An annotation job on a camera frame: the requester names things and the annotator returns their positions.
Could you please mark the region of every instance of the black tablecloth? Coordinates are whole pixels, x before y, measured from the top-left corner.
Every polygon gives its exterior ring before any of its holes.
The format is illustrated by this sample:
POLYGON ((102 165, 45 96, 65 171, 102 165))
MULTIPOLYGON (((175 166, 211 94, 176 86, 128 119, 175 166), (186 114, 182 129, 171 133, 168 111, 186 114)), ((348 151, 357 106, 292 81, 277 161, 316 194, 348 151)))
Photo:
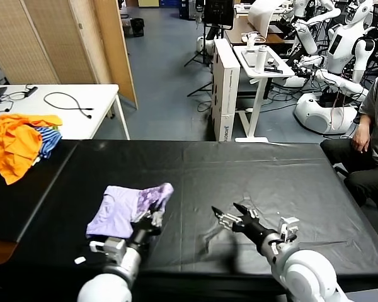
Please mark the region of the black tablecloth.
POLYGON ((77 144, 77 141, 63 141, 50 160, 43 160, 32 167, 23 178, 10 186, 0 175, 0 240, 20 241, 77 144))
POLYGON ((73 260, 106 187, 163 182, 175 192, 137 280, 147 289, 280 291, 255 246, 217 224, 210 207, 236 213, 233 202, 254 206, 268 228, 298 217, 301 247, 326 256, 345 290, 378 286, 378 236, 315 144, 81 142, 8 267, 81 272, 90 263, 73 260))

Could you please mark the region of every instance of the man's hand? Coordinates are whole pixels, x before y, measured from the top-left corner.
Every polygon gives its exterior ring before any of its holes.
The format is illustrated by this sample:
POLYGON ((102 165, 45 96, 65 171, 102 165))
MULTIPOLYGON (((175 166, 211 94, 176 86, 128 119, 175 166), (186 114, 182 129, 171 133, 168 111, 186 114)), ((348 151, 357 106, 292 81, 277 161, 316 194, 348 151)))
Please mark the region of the man's hand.
POLYGON ((367 115, 361 116, 360 124, 353 137, 353 147, 356 151, 363 153, 368 151, 370 143, 370 123, 371 119, 367 115))

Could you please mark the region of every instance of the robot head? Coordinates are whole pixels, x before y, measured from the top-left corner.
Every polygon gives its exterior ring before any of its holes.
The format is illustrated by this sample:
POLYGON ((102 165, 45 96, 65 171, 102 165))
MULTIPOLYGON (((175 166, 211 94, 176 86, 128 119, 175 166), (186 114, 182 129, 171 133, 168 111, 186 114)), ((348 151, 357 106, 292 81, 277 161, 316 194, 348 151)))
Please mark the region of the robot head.
POLYGON ((364 20, 372 8, 372 0, 353 0, 347 7, 347 24, 364 20))

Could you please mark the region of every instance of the black pants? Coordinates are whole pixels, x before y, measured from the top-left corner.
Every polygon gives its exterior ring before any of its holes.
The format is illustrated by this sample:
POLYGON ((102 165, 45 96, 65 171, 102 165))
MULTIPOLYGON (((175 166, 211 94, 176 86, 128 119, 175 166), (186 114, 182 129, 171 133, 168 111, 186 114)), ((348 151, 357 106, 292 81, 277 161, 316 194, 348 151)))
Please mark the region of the black pants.
POLYGON ((325 140, 321 148, 332 165, 342 163, 350 175, 344 180, 346 187, 359 206, 367 198, 378 204, 378 164, 368 152, 354 150, 351 139, 325 140))

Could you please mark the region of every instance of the folded clothing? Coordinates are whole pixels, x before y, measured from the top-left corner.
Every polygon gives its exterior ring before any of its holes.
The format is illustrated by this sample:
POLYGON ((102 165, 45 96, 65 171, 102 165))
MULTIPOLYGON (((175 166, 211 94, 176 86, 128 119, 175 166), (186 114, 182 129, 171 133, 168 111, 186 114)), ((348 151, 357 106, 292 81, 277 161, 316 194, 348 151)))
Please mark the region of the folded clothing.
POLYGON ((39 150, 39 156, 48 159, 52 154, 52 150, 62 139, 59 131, 48 127, 36 127, 35 130, 42 135, 42 146, 39 150))
POLYGON ((131 223, 154 203, 164 212, 173 191, 167 182, 145 190, 108 186, 100 209, 87 225, 86 235, 129 238, 133 232, 131 223))
POLYGON ((60 126, 56 115, 0 116, 0 175, 7 184, 21 179, 38 156, 42 135, 31 126, 60 126))

